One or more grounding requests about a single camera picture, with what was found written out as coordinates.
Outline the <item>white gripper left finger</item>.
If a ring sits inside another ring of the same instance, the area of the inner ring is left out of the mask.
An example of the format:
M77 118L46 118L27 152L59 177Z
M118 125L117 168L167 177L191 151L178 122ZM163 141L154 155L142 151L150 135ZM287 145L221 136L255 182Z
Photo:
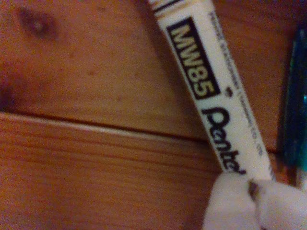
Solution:
M248 194L248 178L222 173L213 184L205 210L204 230L260 230L256 206Z

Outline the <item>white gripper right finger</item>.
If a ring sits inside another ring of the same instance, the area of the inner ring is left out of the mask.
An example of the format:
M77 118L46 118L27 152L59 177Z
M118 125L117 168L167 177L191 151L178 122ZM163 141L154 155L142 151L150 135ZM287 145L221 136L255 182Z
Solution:
M257 219L266 230L305 230L307 193L278 182L256 181Z

